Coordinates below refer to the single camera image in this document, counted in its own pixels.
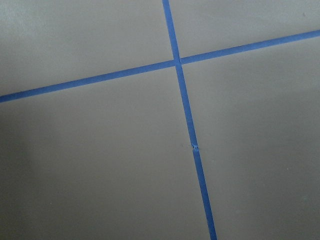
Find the blue tape grid lines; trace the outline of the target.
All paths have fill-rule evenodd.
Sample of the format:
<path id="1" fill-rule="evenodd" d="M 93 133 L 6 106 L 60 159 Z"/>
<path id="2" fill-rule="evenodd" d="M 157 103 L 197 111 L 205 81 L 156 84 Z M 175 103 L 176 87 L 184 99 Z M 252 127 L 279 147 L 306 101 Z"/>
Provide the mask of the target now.
<path id="1" fill-rule="evenodd" d="M 317 0 L 3 0 L 3 240 L 317 240 Z"/>

